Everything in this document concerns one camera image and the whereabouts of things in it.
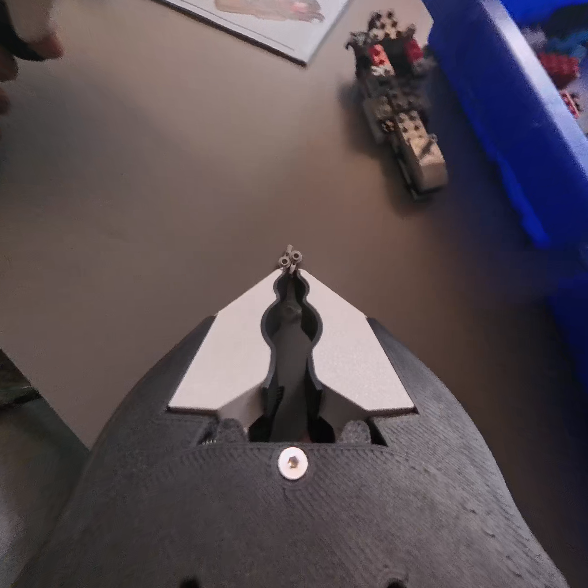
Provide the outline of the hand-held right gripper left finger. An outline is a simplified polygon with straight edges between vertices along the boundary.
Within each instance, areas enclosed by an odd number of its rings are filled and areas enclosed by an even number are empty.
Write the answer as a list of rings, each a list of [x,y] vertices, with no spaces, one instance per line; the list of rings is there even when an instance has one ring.
[[[222,308],[180,380],[168,410],[237,420],[248,430],[264,412],[272,350],[262,319],[278,301],[276,269]]]

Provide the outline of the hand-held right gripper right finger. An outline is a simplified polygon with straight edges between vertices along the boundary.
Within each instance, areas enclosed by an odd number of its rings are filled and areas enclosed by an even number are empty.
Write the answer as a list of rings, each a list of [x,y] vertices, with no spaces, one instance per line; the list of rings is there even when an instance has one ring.
[[[317,322],[310,360],[320,391],[319,418],[343,430],[351,421],[415,412],[368,317],[307,270],[299,270],[299,277],[304,309]]]

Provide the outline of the small grey clip brick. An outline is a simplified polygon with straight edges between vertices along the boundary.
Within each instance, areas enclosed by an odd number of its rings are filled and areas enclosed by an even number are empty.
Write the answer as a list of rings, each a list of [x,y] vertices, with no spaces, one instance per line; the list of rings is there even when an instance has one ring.
[[[297,271],[303,259],[303,253],[289,244],[286,246],[283,254],[278,258],[277,268],[291,276]]]

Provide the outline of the grey desk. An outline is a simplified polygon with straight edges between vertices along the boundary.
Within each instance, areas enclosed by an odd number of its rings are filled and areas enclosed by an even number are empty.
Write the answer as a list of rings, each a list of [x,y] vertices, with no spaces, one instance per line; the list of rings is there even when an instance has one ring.
[[[587,406],[535,251],[445,77],[450,184],[417,206],[353,92],[352,1],[307,68],[152,1],[64,1],[62,59],[1,123],[1,347],[90,447],[130,388],[286,244],[377,318],[481,430],[529,526],[587,586]]]

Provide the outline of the person's left hand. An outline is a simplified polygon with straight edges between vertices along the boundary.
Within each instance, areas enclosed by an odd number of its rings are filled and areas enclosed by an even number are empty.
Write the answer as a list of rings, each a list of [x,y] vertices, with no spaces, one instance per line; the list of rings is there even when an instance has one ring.
[[[51,33],[43,39],[26,44],[41,60],[59,59],[63,56],[63,45],[56,33]],[[1,48],[1,84],[12,82],[18,76],[18,65],[14,55]],[[1,116],[8,113],[11,107],[7,92],[1,87]]]

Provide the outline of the open brick instruction booklet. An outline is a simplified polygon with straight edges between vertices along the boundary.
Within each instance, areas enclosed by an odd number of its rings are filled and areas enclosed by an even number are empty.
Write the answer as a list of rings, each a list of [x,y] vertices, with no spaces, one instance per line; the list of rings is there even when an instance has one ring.
[[[172,9],[307,66],[350,1],[161,1]]]

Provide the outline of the grey black toy brick spaceship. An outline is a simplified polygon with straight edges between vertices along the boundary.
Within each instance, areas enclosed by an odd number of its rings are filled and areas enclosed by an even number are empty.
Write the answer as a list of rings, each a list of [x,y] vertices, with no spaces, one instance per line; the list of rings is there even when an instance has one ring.
[[[372,12],[363,31],[349,34],[364,116],[374,140],[387,144],[415,202],[449,180],[437,136],[429,130],[425,91],[435,59],[416,40],[416,26],[401,27],[393,10]]]

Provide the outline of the large blue plastic bin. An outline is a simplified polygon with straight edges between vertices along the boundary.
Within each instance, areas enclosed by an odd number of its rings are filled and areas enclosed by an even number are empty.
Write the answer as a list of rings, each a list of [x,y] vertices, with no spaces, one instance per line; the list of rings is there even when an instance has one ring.
[[[564,1],[423,1],[429,44],[538,248],[584,266],[556,278],[555,320],[587,390],[587,138],[512,18]]]

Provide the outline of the pile of loose toy bricks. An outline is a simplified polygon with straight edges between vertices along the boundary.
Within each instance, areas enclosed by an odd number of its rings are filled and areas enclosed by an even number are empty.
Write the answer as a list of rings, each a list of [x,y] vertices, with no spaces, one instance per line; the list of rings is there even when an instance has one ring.
[[[535,22],[520,30],[587,136],[587,18],[573,22],[564,17],[554,25]]]

